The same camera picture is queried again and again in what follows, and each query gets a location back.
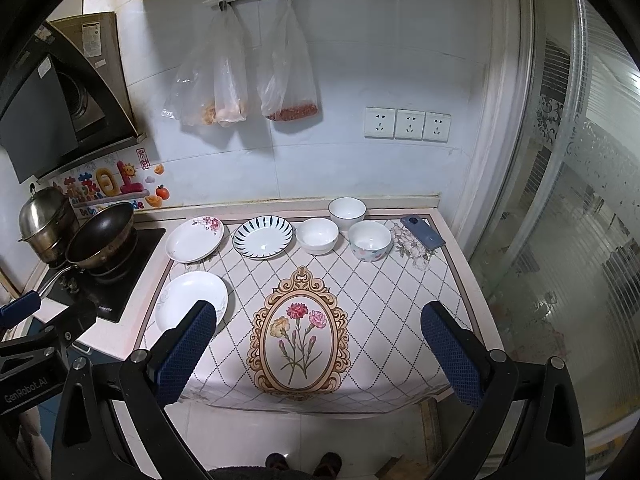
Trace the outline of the plain white plate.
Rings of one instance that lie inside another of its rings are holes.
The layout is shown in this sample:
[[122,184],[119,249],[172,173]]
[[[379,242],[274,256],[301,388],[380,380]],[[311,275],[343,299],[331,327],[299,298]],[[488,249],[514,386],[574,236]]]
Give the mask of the plain white plate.
[[193,271],[181,274],[165,285],[154,307],[155,323],[161,332],[175,328],[198,301],[211,304],[219,325],[228,307],[228,289],[215,274]]

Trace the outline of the white plate with pink flowers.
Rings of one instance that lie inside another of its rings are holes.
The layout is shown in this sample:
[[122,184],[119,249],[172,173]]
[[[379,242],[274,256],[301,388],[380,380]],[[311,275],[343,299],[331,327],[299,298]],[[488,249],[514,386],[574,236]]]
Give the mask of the white plate with pink flowers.
[[186,220],[166,240],[169,258],[178,263],[197,262],[208,257],[224,237],[224,224],[216,217],[201,216]]

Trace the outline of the white bowl with floral outside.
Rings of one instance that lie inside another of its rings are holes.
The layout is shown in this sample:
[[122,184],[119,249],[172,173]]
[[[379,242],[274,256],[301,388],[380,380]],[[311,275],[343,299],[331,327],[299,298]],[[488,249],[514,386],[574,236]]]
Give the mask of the white bowl with floral outside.
[[349,247],[356,258],[364,262],[381,260],[392,246],[392,233],[382,223],[363,220],[347,232]]

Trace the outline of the plain white bowl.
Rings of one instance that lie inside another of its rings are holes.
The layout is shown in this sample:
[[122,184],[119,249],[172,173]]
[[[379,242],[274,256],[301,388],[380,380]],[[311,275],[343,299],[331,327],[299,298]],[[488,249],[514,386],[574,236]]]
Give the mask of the plain white bowl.
[[336,245],[337,225],[326,218],[305,220],[296,229],[296,240],[303,250],[312,256],[322,256],[330,252]]

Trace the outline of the white bowl with dark rim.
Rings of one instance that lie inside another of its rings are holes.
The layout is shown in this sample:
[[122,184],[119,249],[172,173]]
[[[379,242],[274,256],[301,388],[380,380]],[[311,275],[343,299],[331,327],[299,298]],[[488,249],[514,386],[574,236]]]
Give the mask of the white bowl with dark rim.
[[363,220],[367,206],[358,198],[343,196],[332,200],[329,203],[328,211],[338,230],[346,233],[351,226]]

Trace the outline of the black induction cooktop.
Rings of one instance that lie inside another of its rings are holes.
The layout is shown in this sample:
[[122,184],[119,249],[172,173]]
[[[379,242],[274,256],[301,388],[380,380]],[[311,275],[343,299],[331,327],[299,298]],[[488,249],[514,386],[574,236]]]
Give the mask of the black induction cooktop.
[[114,260],[100,268],[66,272],[56,280],[46,297],[64,306],[90,299],[99,318],[119,322],[138,279],[165,232],[165,229],[132,229],[125,244],[114,255]]

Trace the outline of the black frying pan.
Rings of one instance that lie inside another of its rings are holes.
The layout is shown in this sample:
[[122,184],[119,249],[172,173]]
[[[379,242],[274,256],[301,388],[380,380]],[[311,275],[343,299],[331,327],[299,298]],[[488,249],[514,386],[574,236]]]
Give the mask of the black frying pan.
[[46,296],[56,280],[70,270],[92,270],[104,266],[126,242],[133,225],[134,206],[130,203],[118,203],[95,214],[70,240],[65,263],[49,281],[38,286],[38,296]]

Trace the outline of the black shoe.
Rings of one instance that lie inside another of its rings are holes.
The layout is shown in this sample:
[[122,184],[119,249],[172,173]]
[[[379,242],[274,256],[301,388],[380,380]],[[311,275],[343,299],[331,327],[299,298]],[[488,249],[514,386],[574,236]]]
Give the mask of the black shoe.
[[288,461],[280,453],[269,454],[265,460],[265,467],[267,469],[280,471],[280,472],[285,472],[290,470],[290,466],[288,466]]
[[343,461],[341,456],[335,452],[327,452],[314,468],[312,476],[320,480],[336,480],[342,469]]

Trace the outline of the floral diamond pattern table mat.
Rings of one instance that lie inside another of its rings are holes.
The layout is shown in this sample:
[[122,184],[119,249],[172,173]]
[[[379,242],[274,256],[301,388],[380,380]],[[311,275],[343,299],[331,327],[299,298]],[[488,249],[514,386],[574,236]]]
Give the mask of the floral diamond pattern table mat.
[[230,242],[195,265],[219,276],[228,306],[183,400],[213,408],[314,414],[385,414],[441,396],[448,380],[421,332],[437,300],[488,346],[497,327],[454,242],[428,255],[396,219],[390,251],[358,259],[347,240],[327,254],[298,243],[268,260]]

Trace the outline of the blue smartphone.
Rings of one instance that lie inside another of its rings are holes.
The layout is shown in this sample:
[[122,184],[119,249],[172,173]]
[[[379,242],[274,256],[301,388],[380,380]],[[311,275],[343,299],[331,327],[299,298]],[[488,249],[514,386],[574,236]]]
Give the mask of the blue smartphone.
[[446,245],[439,232],[431,228],[422,218],[413,214],[400,219],[401,224],[431,252]]

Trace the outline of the black shoe right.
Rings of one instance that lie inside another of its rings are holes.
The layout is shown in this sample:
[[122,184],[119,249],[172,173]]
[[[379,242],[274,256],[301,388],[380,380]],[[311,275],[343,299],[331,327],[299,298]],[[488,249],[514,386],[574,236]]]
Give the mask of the black shoe right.
[[320,480],[336,480],[342,469],[343,461],[341,456],[335,452],[327,452],[314,468],[312,476]]

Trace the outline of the clear plastic bag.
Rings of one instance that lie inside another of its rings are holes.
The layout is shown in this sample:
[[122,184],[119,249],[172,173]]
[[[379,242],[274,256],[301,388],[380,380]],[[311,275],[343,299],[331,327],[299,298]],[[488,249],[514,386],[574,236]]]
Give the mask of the clear plastic bag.
[[210,32],[214,81],[214,123],[231,127],[248,115],[244,30],[232,6],[214,17]]

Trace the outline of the colourful cartoon wall sticker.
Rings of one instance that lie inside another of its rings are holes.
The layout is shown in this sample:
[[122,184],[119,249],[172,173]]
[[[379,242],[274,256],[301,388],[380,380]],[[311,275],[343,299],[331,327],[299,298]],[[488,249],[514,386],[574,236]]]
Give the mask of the colourful cartoon wall sticker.
[[89,218],[117,203],[128,203],[134,210],[168,207],[174,202],[169,182],[167,168],[153,162],[143,146],[90,160],[49,179],[78,218]]

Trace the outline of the right white wall socket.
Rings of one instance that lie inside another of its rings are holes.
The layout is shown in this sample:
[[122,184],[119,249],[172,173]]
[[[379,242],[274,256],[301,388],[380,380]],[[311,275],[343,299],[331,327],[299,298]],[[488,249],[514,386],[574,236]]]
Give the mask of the right white wall socket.
[[426,113],[422,140],[447,143],[451,126],[451,116],[442,113]]

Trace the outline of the middle white wall socket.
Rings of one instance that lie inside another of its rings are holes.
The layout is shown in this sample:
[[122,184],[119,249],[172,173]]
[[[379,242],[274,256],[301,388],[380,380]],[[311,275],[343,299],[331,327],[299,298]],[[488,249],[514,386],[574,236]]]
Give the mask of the middle white wall socket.
[[423,138],[424,122],[425,113],[420,110],[398,110],[394,138],[420,141]]

